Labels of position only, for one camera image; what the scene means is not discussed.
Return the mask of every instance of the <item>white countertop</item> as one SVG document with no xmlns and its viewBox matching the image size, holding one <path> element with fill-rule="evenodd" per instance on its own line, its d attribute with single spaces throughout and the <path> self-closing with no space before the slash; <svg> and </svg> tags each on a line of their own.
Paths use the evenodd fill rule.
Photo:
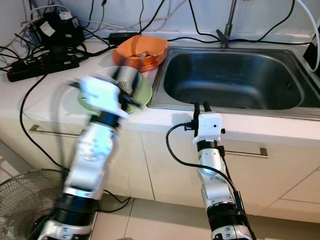
<svg viewBox="0 0 320 240">
<path fill-rule="evenodd" d="M 204 44 L 197 42 L 175 42 L 170 45 L 176 46 L 198 46 L 217 47 L 217 43 Z M 105 45 L 100 42 L 91 41 L 86 43 L 89 52 L 96 52 Z M 305 46 L 285 46 L 265 43 L 232 43 L 234 48 L 264 48 L 264 49 L 290 49 L 292 50 L 303 66 L 307 66 L 303 59 Z M 66 86 L 71 80 L 92 74 L 103 68 L 114 66 L 112 51 L 106 52 L 97 57 L 91 57 L 80 63 L 79 68 L 49 74 L 29 95 L 25 106 L 24 116 L 34 121 L 54 122 L 51 110 L 59 105 L 59 122 L 62 124 L 85 125 L 89 119 L 89 114 L 77 101 L 78 90 L 74 87 Z M 308 70 L 312 78 L 319 83 L 319 77 Z M 152 84 L 157 73 L 157 68 L 145 72 L 143 75 Z M 22 99 L 28 89 L 39 79 L 30 78 L 18 82 L 9 82 L 6 73 L 0 74 L 0 115 L 1 118 L 19 118 L 19 109 Z M 192 111 L 157 109 L 144 107 L 142 111 L 131 114 L 128 121 L 122 126 L 129 130 L 166 132 L 175 124 L 183 123 L 192 118 Z M 292 138 L 298 143 L 301 139 L 318 142 L 320 145 L 320 121 L 301 120 L 281 117 L 267 117 L 242 114 L 222 113 L 223 127 L 227 134 L 225 138 L 244 140 L 245 135 L 254 136 L 259 141 L 260 136 L 270 136 L 270 140 L 275 138 Z"/>
</svg>

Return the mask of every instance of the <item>stainless steel sink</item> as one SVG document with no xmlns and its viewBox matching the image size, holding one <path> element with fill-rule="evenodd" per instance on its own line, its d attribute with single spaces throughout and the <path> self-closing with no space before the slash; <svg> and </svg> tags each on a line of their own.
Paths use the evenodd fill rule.
<svg viewBox="0 0 320 240">
<path fill-rule="evenodd" d="M 316 85 L 289 50 L 170 47 L 148 106 L 192 110 L 205 101 L 221 113 L 284 117 L 320 108 Z"/>
</svg>

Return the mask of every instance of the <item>cabinet door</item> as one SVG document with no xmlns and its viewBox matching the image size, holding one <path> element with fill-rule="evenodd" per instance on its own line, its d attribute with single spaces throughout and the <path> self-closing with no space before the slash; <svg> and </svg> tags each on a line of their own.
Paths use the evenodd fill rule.
<svg viewBox="0 0 320 240">
<path fill-rule="evenodd" d="M 320 204 L 320 168 L 286 193 L 282 199 Z"/>
<path fill-rule="evenodd" d="M 169 142 L 179 159 L 195 164 L 198 157 L 192 139 L 192 133 L 173 133 Z M 142 141 L 155 200 L 203 207 L 197 169 L 181 165 L 172 158 L 165 134 L 142 132 Z M 222 143 L 229 151 L 259 153 L 260 147 L 267 149 L 268 159 L 230 154 L 225 157 L 245 209 L 252 215 L 260 213 L 320 165 L 316 148 L 230 140 Z"/>
<path fill-rule="evenodd" d="M 53 131 L 50 122 L 34 122 L 25 120 L 28 131 L 34 124 L 39 130 Z M 68 134 L 79 134 L 85 128 L 82 125 L 62 124 L 60 131 Z M 58 148 L 57 136 L 30 133 L 56 162 L 61 162 L 61 152 Z M 1 139 L 26 162 L 35 169 L 59 169 L 55 166 L 23 133 L 17 120 L 1 120 Z M 63 142 L 64 166 L 69 167 L 74 157 L 75 137 L 59 137 Z M 121 130 L 118 149 L 105 175 L 105 188 L 117 195 L 153 200 L 153 192 L 146 164 L 146 158 L 139 131 Z"/>
<path fill-rule="evenodd" d="M 259 216 L 320 223 L 320 204 L 279 199 Z"/>
</svg>

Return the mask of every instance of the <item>drawer handle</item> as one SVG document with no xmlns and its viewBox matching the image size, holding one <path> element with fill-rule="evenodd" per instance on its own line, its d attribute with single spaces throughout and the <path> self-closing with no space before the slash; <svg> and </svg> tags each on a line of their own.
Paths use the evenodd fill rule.
<svg viewBox="0 0 320 240">
<path fill-rule="evenodd" d="M 226 154 L 238 155 L 238 156 L 248 156 L 248 157 L 256 157 L 268 159 L 268 152 L 266 148 L 260 148 L 260 154 L 258 153 L 250 153 L 250 152 L 241 152 L 241 151 L 225 151 Z"/>
<path fill-rule="evenodd" d="M 29 133 L 31 134 L 45 134 L 45 135 L 54 135 L 54 136 L 62 136 L 62 137 L 70 137 L 70 138 L 78 138 L 80 134 L 73 134 L 73 133 L 65 133 L 65 132 L 56 132 L 56 131 L 42 131 L 38 130 L 38 125 L 33 125 Z"/>
</svg>

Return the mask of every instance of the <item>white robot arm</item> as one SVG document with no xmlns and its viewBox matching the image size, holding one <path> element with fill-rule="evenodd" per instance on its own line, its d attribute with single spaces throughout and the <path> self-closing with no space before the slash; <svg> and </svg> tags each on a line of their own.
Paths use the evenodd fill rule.
<svg viewBox="0 0 320 240">
<path fill-rule="evenodd" d="M 121 90 L 112 77 L 87 76 L 80 82 L 86 101 L 100 110 L 93 115 L 87 130 L 78 139 L 75 158 L 64 183 L 63 195 L 56 202 L 38 240 L 87 240 L 90 237 L 98 201 L 103 193 L 103 178 L 118 142 L 118 127 L 129 104 L 138 106 L 131 95 Z M 133 77 L 134 94 L 137 71 Z"/>
<path fill-rule="evenodd" d="M 171 128 L 166 135 L 168 150 L 179 163 L 198 168 L 202 183 L 201 195 L 211 228 L 211 240 L 256 240 L 240 192 L 231 181 L 224 159 L 224 147 L 219 146 L 220 135 L 225 133 L 222 129 L 222 117 L 211 112 L 207 102 L 203 105 L 206 112 L 200 114 L 200 106 L 196 103 L 193 120 L 179 124 L 184 126 L 185 131 L 194 130 L 193 143 L 197 147 L 199 164 L 182 162 L 172 152 L 168 137 L 178 125 Z"/>
</svg>

